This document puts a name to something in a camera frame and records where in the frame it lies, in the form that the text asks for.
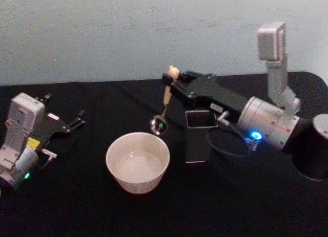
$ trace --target bowl rim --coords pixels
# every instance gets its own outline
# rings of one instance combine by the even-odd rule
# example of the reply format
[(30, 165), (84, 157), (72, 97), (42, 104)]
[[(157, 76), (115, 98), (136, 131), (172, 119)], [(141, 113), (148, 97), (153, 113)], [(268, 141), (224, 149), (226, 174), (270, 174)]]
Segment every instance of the bowl rim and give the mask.
[[(110, 169), (110, 167), (109, 167), (109, 165), (108, 165), (108, 163), (107, 163), (107, 159), (108, 159), (108, 157), (109, 157), (109, 151), (110, 151), (111, 147), (112, 147), (112, 146), (113, 146), (118, 140), (124, 139), (126, 136), (134, 136), (134, 135), (143, 135), (143, 136), (146, 135), (146, 136), (152, 136), (152, 137), (155, 137), (155, 138), (156, 138), (161, 144), (163, 144), (164, 149), (167, 151), (167, 154), (168, 154), (168, 161), (167, 161), (166, 165), (165, 165), (164, 168), (163, 168), (159, 173), (157, 173), (156, 176), (153, 177), (151, 180), (141, 181), (141, 182), (131, 182), (131, 181), (122, 180), (119, 176), (116, 175), (116, 173), (114, 173), (114, 172)], [(125, 134), (125, 135), (122, 135), (122, 136), (118, 137), (117, 139), (115, 139), (115, 140), (110, 144), (110, 146), (108, 147), (107, 152), (106, 152), (105, 162), (106, 162), (106, 166), (107, 166), (107, 169), (109, 170), (109, 172), (110, 172), (115, 178), (118, 178), (118, 179), (119, 179), (120, 181), (122, 181), (122, 182), (125, 182), (125, 183), (131, 183), (131, 184), (148, 183), (148, 182), (151, 182), (151, 181), (157, 179), (158, 177), (160, 177), (160, 175), (162, 175), (162, 174), (166, 171), (166, 169), (168, 168), (169, 163), (170, 163), (170, 150), (169, 150), (167, 144), (166, 144), (162, 139), (160, 139), (158, 136), (155, 136), (155, 135), (153, 135), (153, 134), (151, 134), (151, 133), (146, 133), (146, 132), (132, 132), (132, 133), (127, 133), (127, 134)]]

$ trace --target water in bowl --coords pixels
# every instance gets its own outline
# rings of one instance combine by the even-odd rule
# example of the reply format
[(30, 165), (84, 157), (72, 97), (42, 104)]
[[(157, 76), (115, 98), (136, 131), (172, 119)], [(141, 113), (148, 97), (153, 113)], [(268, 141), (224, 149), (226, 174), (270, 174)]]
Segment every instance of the water in bowl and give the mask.
[(146, 151), (133, 151), (119, 156), (115, 166), (118, 178), (131, 183), (147, 182), (163, 169), (158, 157)]

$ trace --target white wall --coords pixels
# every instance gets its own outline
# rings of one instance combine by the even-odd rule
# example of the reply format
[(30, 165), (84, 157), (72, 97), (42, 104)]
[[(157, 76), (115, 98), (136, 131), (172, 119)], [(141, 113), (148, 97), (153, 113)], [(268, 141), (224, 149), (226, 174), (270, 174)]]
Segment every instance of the white wall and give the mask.
[(0, 0), (0, 84), (263, 72), (256, 31), (272, 20), (289, 70), (328, 79), (328, 0)]

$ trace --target black container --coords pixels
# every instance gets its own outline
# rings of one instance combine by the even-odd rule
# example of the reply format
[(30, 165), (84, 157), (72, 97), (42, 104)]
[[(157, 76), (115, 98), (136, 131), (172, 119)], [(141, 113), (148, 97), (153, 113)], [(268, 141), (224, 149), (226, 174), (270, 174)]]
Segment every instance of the black container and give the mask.
[(293, 144), (292, 161), (306, 177), (328, 179), (328, 115), (316, 116)]
[(209, 161), (211, 147), (207, 142), (207, 132), (211, 128), (218, 127), (215, 114), (208, 110), (186, 111), (186, 120), (186, 163)]

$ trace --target black cable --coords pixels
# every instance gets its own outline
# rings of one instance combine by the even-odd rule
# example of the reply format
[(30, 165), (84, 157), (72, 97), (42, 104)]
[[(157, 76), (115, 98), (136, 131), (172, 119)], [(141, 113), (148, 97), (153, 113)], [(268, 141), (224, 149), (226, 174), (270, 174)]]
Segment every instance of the black cable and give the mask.
[[(235, 158), (243, 158), (243, 157), (246, 157), (246, 156), (249, 156), (250, 153), (251, 153), (251, 147), (247, 144), (246, 140), (247, 140), (247, 137), (235, 126), (233, 125), (232, 123), (229, 123), (228, 126), (226, 126), (228, 129), (222, 129), (222, 128), (211, 128), (209, 129), (209, 131), (207, 132), (207, 141), (209, 143), (209, 145), (215, 150), (217, 151), (218, 153), (222, 154), (222, 155), (225, 155), (225, 156), (230, 156), (230, 157), (235, 157)], [(237, 135), (237, 137), (239, 137), (240, 139), (243, 140), (243, 142), (246, 144), (247, 148), (248, 148), (248, 153), (246, 155), (239, 155), (239, 154), (235, 154), (235, 153), (231, 153), (231, 152), (228, 152), (226, 150), (223, 150), (221, 148), (218, 148), (210, 139), (210, 132), (211, 131), (217, 131), (218, 129), (220, 129), (221, 131), (223, 132), (227, 132), (227, 133), (233, 133), (235, 135)]]

